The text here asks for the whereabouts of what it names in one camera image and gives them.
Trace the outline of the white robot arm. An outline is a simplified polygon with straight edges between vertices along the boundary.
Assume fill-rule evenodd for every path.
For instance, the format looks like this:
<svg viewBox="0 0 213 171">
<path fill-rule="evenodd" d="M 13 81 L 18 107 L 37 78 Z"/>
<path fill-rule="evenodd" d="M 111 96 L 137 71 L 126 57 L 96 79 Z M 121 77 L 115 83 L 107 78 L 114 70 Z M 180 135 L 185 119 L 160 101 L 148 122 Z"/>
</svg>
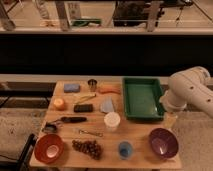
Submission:
<svg viewBox="0 0 213 171">
<path fill-rule="evenodd" d="M 188 104 L 213 118 L 213 90 L 207 87 L 210 80 L 209 71 L 200 66 L 176 72 L 168 78 L 168 89 L 159 99 L 166 111 L 163 121 L 166 129 L 173 126 L 177 114 Z"/>
</svg>

